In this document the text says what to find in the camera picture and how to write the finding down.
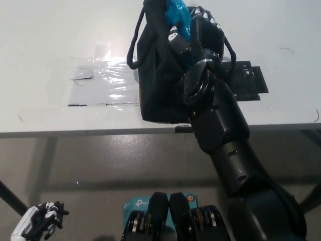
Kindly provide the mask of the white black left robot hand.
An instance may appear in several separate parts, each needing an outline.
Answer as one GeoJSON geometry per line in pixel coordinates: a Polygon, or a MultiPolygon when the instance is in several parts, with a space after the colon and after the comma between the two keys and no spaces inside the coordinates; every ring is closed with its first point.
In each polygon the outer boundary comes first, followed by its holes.
{"type": "Polygon", "coordinates": [[[32,206],[16,225],[11,241],[48,240],[57,228],[63,228],[63,217],[66,215],[69,215],[69,211],[59,201],[32,206]]]}

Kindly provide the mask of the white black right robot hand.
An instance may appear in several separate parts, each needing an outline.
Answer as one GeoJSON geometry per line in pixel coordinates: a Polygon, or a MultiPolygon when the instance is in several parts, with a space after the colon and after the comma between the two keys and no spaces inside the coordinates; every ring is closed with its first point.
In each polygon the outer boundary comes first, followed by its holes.
{"type": "Polygon", "coordinates": [[[190,35],[183,36],[183,22],[171,27],[168,43],[180,62],[194,65],[203,59],[223,60],[225,34],[212,14],[201,6],[190,8],[190,35]]]}

